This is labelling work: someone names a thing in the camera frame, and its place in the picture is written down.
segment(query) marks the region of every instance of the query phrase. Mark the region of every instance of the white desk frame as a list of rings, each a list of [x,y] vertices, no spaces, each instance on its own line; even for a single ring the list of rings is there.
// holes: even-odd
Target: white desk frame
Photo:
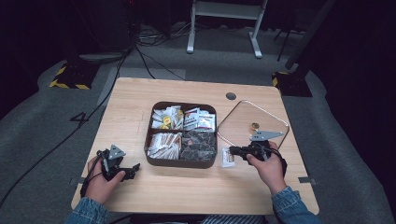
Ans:
[[[254,32],[249,32],[248,37],[251,45],[254,49],[256,58],[262,57],[259,44],[257,43],[257,33],[259,32],[260,25],[262,24],[262,16],[264,15],[267,0],[262,1],[261,6],[245,6],[236,4],[225,4],[225,3],[213,3],[213,2],[202,2],[193,0],[191,9],[191,30],[189,36],[189,43],[187,45],[187,52],[194,52],[194,40],[195,40],[195,16],[212,16],[212,17],[224,17],[224,18],[236,18],[245,20],[255,20],[256,25]]]

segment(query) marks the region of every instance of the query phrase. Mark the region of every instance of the denim sleeve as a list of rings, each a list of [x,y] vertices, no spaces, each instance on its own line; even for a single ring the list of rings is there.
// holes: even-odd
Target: denim sleeve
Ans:
[[[286,224],[321,223],[317,216],[308,211],[300,196],[289,186],[273,195],[272,200],[279,218]]]
[[[102,224],[107,222],[107,210],[100,203],[82,198],[65,224]]]

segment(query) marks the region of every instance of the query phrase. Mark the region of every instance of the gray carpet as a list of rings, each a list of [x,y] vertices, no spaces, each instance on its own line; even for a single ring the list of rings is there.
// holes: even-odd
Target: gray carpet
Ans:
[[[142,52],[179,71],[190,81],[272,85],[275,71],[286,71],[284,63],[294,49],[286,47],[276,61],[282,37],[260,31],[258,41],[262,59],[254,57],[248,41],[250,28],[229,32],[226,29],[197,33],[195,52],[186,53],[186,35],[156,47],[139,47]],[[290,43],[297,43],[292,36]],[[146,58],[148,67],[163,67]],[[49,88],[62,66],[59,62],[38,80],[40,91],[13,109],[0,121],[0,164],[3,197],[11,185],[42,156],[56,147],[77,126],[70,118],[91,113],[106,92],[106,83],[115,76],[117,63],[101,66],[89,91]],[[138,53],[127,58],[121,76],[140,76],[145,69]],[[312,98],[282,97],[306,169],[317,182],[313,186],[323,223],[394,223],[382,186],[361,160],[345,133],[333,118],[325,101],[326,91],[315,74],[306,77]],[[70,139],[37,165],[9,194],[0,210],[0,223],[63,223],[71,212],[75,189],[69,185],[79,177],[96,135],[101,108]],[[110,220],[125,214],[111,213]],[[271,216],[270,223],[276,223]]]

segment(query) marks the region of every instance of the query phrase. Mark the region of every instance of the person's left hand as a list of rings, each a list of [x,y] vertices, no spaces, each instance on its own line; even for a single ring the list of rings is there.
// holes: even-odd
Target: person's left hand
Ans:
[[[91,167],[93,166],[95,159],[96,158],[93,158],[88,162],[88,171],[90,171]],[[110,181],[107,181],[101,174],[102,160],[103,159],[100,159],[96,163],[91,176],[87,177],[91,181],[87,187],[87,192],[85,193],[85,197],[91,198],[92,200],[95,200],[98,203],[105,204],[107,200],[110,198],[114,188],[121,182],[121,180],[125,176],[125,172],[120,171]]]

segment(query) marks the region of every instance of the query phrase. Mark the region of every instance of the table top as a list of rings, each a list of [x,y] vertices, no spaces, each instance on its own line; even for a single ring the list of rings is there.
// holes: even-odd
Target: table top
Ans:
[[[236,99],[227,99],[228,92],[233,92]],[[270,190],[253,166],[235,157],[235,167],[222,167],[221,149],[229,145],[219,138],[218,156],[208,169],[153,166],[144,152],[151,109],[156,103],[212,105],[220,124],[241,100],[249,100],[290,124],[275,87],[119,78],[87,162],[96,156],[97,150],[114,144],[126,152],[120,167],[132,168],[137,163],[141,166],[133,180],[125,180],[117,186],[106,208],[134,213],[273,214]],[[317,214],[318,203],[312,186],[298,179],[307,173],[291,127],[279,150],[288,163],[287,184],[298,190],[308,209]],[[84,167],[82,176],[87,173]],[[78,204],[80,188],[78,185],[72,207]]]

